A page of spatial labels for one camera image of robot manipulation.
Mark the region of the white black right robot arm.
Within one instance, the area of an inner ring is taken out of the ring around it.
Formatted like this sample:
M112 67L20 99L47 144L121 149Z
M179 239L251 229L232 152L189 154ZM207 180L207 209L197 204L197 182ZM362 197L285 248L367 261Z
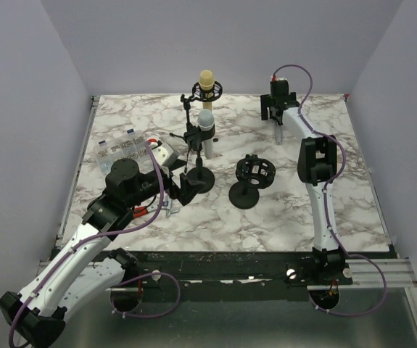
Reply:
M285 129L300 141L297 174L310 198L314 227L310 277L316 283L328 283L345 268L345 250L337 236L332 202L333 182L339 174L336 139L316 130L302 114L297 95L289 90L285 78L271 79L270 93L260 97L260 111L262 120L274 122L278 145Z

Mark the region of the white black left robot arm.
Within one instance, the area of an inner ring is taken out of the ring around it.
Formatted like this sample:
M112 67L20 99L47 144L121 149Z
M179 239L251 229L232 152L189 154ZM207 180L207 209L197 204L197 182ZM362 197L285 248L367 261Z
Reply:
M102 194L90 203L59 254L27 286L2 295L10 347L15 334L24 338L25 347L50 347L84 305L111 286L130 286L136 280L136 259L123 249L111 251L95 270L87 266L117 236L150 225L165 195L187 205L202 190L201 182L185 174L182 159L156 154L152 164L153 171L141 173L132 159L115 161Z

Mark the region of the silver grey microphone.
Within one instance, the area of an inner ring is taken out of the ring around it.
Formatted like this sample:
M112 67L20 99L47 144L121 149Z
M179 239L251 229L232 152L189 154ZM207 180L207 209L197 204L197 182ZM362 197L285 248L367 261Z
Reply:
M275 134L276 144L281 145L284 139L283 125L279 123L274 123L274 134Z

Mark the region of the white microphone silver mesh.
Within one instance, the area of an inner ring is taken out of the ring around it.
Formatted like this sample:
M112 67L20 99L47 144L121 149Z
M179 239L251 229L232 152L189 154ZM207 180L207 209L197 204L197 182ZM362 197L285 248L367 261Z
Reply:
M215 118L211 110L202 109L197 117L198 127L202 132L202 148L205 158L210 160L213 156L213 138L215 135Z

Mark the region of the black round-base clip stand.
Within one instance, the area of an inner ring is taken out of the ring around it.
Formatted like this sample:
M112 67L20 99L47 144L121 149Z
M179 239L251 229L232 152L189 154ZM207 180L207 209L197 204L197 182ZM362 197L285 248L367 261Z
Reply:
M215 176L213 172L203 165L201 156L202 151L202 132L198 126L191 123L186 124L186 132L183 134L183 139L190 150L197 153L196 167L191 169L186 175L191 180L198 180L205 182L205 188L199 193L204 194L210 191L215 184Z

